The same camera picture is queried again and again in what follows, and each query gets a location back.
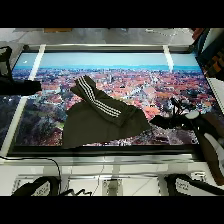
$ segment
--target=large display screen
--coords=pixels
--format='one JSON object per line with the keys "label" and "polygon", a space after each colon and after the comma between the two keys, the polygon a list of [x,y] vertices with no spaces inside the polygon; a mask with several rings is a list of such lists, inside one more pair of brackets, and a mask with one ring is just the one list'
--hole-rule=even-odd
{"label": "large display screen", "polygon": [[[23,53],[14,79],[27,79],[37,53]],[[19,123],[16,145],[60,146],[66,110],[81,99],[70,88],[74,80],[88,75],[97,88],[111,97],[141,108],[148,121],[155,115],[170,116],[170,98],[184,99],[201,113],[222,113],[193,54],[171,54],[173,66],[163,53],[45,53],[35,80],[42,91],[29,97]],[[0,140],[3,141],[19,103],[19,96],[1,96]],[[193,131],[151,129],[139,136],[114,140],[106,145],[197,144]]]}

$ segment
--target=screen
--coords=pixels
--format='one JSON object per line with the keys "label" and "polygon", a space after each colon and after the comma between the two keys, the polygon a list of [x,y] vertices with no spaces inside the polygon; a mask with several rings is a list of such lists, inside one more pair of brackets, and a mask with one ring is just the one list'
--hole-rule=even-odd
{"label": "screen", "polygon": [[[28,79],[37,53],[23,53],[14,79]],[[35,80],[42,91],[29,96],[18,126],[16,145],[60,146],[66,110],[81,98],[70,91],[74,80],[88,75],[109,96],[143,110],[150,121],[155,115],[172,114],[171,97],[196,105],[201,113],[222,113],[193,54],[163,53],[44,53]],[[0,140],[3,141],[17,108],[19,96],[1,96]],[[197,144],[193,131],[151,129],[139,136],[106,145]]]}

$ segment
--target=black border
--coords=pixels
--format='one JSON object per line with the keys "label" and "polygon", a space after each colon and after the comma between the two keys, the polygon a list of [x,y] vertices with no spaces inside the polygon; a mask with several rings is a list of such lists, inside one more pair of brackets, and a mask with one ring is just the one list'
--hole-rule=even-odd
{"label": "black border", "polygon": [[[38,53],[38,50],[29,50],[24,47],[22,53]],[[58,52],[88,52],[88,53],[164,53],[163,50],[45,50],[45,53]],[[170,53],[190,54],[188,51],[171,51]],[[60,146],[11,146],[9,157],[96,157],[96,156],[141,156],[141,155],[181,155],[194,154],[198,161],[205,161],[199,144],[189,145],[132,145],[132,146],[81,146],[74,149],[62,149]]]}

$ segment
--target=blue sky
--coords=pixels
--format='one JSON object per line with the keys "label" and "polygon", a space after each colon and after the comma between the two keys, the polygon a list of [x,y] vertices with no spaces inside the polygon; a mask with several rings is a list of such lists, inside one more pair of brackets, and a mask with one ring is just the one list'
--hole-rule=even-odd
{"label": "blue sky", "polygon": [[[23,53],[16,66],[33,66],[37,53]],[[193,54],[171,54],[174,66],[198,66]],[[40,67],[64,65],[168,65],[163,53],[45,53]]]}

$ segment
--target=jacket sleeve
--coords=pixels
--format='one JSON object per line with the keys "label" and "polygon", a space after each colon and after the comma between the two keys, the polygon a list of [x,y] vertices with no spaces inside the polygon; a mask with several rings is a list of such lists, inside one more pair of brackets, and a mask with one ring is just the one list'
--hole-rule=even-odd
{"label": "jacket sleeve", "polygon": [[76,86],[71,91],[88,102],[104,119],[121,126],[137,110],[132,105],[115,100],[96,88],[96,83],[89,76],[75,80]]}

